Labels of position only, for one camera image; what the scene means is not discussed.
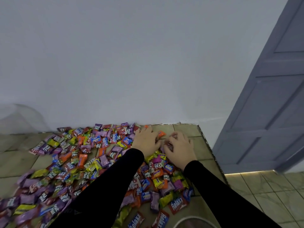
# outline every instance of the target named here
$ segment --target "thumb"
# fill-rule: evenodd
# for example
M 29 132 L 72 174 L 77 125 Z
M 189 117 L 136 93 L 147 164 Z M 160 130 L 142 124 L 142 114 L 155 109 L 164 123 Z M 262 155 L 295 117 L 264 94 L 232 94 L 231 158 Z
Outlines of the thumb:
M 165 150 L 165 154 L 167 155 L 167 157 L 169 159 L 171 159 L 173 152 L 169 149 L 169 147 L 167 145 L 164 145 L 164 150 Z
M 154 146 L 154 150 L 158 150 L 160 146 L 161 146 L 161 141 L 158 140 Z

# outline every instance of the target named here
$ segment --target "hand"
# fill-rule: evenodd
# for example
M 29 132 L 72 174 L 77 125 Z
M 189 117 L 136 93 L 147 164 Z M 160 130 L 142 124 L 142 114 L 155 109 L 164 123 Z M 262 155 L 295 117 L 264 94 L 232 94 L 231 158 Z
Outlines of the hand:
M 152 132 L 152 127 L 147 129 L 138 129 L 135 131 L 135 138 L 132 148 L 140 150 L 145 157 L 152 155 L 161 146 L 161 141 L 155 144 L 155 138 L 158 138 L 158 132 Z
M 173 145 L 173 152 L 168 147 L 169 142 Z M 170 161 L 182 170 L 185 169 L 189 162 L 197 160 L 193 149 L 193 141 L 189 141 L 188 137 L 179 131 L 173 132 L 165 140 L 164 150 Z

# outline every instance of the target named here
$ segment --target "door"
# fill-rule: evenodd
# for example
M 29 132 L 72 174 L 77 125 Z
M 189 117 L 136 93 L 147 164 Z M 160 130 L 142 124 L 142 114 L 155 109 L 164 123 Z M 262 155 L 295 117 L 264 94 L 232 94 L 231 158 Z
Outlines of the door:
M 276 169 L 303 146 L 304 2 L 288 0 L 212 150 L 228 174 Z

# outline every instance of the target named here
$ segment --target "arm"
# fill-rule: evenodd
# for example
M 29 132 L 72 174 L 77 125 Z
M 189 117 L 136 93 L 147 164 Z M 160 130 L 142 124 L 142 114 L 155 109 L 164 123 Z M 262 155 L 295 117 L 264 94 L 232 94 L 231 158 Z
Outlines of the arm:
M 199 161 L 189 162 L 184 169 L 184 175 L 196 186 L 221 227 L 242 227 L 244 221 L 250 221 L 250 225 L 254 227 L 261 224 L 265 227 L 280 227 L 214 176 Z
M 100 175 L 61 213 L 51 228 L 64 224 L 111 227 L 115 221 L 130 182 L 144 161 L 138 149 L 129 149 L 116 163 Z

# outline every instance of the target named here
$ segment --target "person's right arm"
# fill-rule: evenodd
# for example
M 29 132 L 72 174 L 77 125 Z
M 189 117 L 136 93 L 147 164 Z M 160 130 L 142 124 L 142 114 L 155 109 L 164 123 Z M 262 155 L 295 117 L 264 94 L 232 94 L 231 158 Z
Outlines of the person's right arm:
M 221 227 L 280 227 L 271 218 L 219 180 L 197 161 L 193 142 L 181 132 L 174 132 L 165 141 L 164 150 L 184 175 L 195 185 Z

